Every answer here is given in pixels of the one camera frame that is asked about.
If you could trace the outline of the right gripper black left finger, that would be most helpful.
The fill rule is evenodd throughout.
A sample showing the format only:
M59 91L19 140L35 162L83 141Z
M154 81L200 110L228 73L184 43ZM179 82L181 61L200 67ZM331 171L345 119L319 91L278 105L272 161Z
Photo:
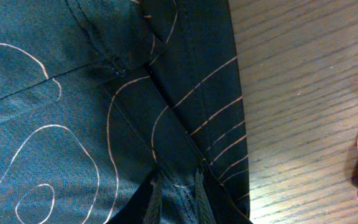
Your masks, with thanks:
M162 178L158 172L150 182L153 186L152 195L143 219L143 224L160 224L162 213Z

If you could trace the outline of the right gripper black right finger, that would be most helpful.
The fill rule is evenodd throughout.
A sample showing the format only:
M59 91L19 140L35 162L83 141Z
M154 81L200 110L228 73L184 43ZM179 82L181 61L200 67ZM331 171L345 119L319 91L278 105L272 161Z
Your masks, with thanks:
M203 187L203 173L197 170L195 174L195 200L199 224L216 224L208 197Z

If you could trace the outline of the black printed jersey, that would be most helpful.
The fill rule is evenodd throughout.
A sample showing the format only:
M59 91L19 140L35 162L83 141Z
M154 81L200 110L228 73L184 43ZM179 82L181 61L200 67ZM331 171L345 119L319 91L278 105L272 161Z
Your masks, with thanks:
M0 223L249 223L227 1L0 0Z

